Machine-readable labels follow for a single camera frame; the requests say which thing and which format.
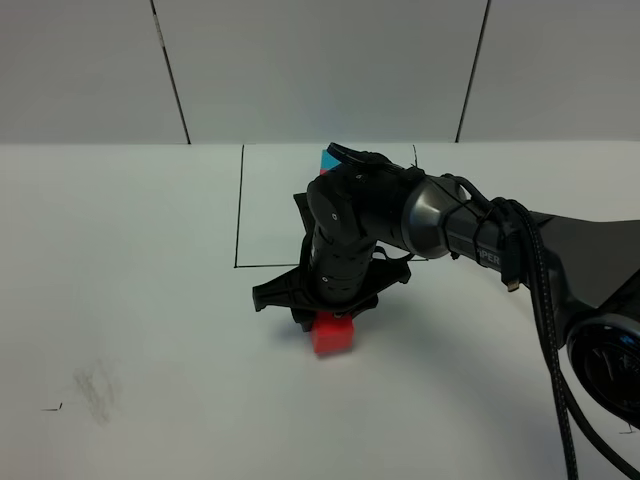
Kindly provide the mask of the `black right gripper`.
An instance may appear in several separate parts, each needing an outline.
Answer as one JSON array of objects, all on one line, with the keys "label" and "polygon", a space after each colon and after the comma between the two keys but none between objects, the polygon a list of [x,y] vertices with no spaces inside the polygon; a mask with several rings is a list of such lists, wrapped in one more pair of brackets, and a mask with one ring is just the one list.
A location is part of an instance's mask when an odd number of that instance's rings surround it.
[{"label": "black right gripper", "polygon": [[252,289],[254,308],[287,308],[310,332],[319,312],[340,317],[375,308],[380,292],[409,281],[409,258],[390,258],[369,238],[342,245],[315,223],[303,237],[298,266]]}]

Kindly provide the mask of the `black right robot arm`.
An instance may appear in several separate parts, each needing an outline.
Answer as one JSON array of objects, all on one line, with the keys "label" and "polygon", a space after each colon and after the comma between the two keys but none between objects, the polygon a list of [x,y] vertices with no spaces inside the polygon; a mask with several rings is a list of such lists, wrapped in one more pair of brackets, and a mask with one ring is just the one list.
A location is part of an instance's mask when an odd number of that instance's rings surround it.
[{"label": "black right robot arm", "polygon": [[509,290],[543,295],[544,347],[565,349],[583,388],[639,422],[639,224],[592,222],[488,199],[467,179],[432,176],[333,143],[335,165],[295,196],[305,229],[299,264],[253,289],[257,309],[284,307],[304,329],[318,313],[357,315],[409,280],[408,259],[465,257]]}]

